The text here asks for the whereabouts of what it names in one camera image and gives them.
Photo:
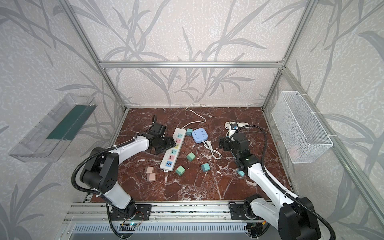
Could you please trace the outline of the long white pastel power strip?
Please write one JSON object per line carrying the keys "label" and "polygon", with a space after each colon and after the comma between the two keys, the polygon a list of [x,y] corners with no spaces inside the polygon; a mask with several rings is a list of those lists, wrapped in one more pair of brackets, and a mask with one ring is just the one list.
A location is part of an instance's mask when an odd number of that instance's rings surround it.
{"label": "long white pastel power strip", "polygon": [[176,146],[167,150],[160,165],[160,169],[164,172],[171,172],[174,170],[176,161],[181,151],[182,144],[186,136],[186,129],[176,128],[173,134],[173,140]]}

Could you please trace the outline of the light green usb plug cube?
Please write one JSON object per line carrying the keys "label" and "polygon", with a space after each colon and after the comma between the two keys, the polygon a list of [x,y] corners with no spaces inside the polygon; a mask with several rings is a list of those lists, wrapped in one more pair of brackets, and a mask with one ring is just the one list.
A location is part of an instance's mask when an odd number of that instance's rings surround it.
{"label": "light green usb plug cube", "polygon": [[184,173],[185,173],[185,168],[183,166],[179,166],[176,170],[175,170],[175,173],[178,175],[178,176],[182,176]]}

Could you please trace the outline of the teal usb plug cube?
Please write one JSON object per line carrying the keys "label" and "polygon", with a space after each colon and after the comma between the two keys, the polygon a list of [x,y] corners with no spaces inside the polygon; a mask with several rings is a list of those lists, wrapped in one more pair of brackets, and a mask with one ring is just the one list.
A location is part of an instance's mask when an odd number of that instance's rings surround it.
{"label": "teal usb plug cube", "polygon": [[207,172],[211,169],[209,163],[202,164],[201,167],[203,172]]}

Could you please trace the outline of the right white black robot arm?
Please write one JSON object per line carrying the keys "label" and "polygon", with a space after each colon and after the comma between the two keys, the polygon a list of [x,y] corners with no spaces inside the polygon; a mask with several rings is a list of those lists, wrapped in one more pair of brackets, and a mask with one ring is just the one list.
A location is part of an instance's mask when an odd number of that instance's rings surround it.
{"label": "right white black robot arm", "polygon": [[241,127],[229,136],[219,138],[219,148],[230,151],[235,164],[247,177],[254,181],[271,200],[254,195],[245,200],[245,212],[248,218],[261,217],[273,226],[283,240],[318,240],[321,238],[319,223],[330,233],[330,239],[336,239],[333,227],[314,209],[312,202],[300,198],[281,184],[264,164],[268,146],[268,137],[261,127],[264,136],[262,155],[260,158],[251,153],[249,141]]}

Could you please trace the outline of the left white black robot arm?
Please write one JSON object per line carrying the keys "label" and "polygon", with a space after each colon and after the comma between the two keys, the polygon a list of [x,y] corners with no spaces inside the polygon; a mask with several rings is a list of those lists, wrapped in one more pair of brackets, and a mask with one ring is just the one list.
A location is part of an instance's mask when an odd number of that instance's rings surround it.
{"label": "left white black robot arm", "polygon": [[118,183],[120,164],[152,148],[156,154],[162,154],[175,146],[173,137],[142,134],[107,149],[95,148],[75,168],[71,176],[72,186],[80,192],[97,195],[110,206],[132,215],[136,211],[135,201]]}

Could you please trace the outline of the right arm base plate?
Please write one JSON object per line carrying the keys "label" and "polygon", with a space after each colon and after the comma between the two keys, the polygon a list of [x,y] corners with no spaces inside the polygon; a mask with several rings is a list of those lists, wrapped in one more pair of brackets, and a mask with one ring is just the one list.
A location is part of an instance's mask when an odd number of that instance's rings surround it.
{"label": "right arm base plate", "polygon": [[244,203],[229,202],[231,220],[254,220],[256,216],[245,207]]}

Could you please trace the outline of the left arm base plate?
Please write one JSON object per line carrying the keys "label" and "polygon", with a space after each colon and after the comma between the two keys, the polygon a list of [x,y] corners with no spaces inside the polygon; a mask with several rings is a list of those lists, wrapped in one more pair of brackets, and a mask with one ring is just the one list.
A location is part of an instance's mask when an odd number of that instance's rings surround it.
{"label": "left arm base plate", "polygon": [[110,210],[110,217],[112,221],[148,221],[150,218],[151,210],[151,204],[137,204],[135,206],[131,205],[127,206],[127,208],[124,210],[112,207]]}

